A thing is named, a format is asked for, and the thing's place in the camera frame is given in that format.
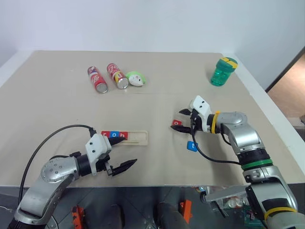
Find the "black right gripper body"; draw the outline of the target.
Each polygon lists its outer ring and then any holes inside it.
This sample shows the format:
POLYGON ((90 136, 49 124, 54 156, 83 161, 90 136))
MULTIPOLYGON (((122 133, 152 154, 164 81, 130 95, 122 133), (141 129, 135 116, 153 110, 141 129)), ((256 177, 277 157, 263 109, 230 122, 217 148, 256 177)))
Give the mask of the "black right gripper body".
POLYGON ((199 116, 199 113, 195 109, 191 111, 190 122, 191 122, 190 124, 191 135, 195 135, 197 131, 202 130, 202 119, 199 116))

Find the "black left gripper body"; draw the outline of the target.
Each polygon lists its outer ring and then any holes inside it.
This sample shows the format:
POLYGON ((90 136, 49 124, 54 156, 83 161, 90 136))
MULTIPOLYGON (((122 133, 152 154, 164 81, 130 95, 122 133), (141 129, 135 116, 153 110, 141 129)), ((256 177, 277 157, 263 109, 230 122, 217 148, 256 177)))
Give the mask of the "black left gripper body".
POLYGON ((106 171, 108 176, 112 176, 113 175, 113 169, 112 169, 112 166, 109 163, 109 160, 110 160, 110 156, 109 155, 107 155, 103 159, 99 159, 96 162, 96 171, 97 172, 106 171))

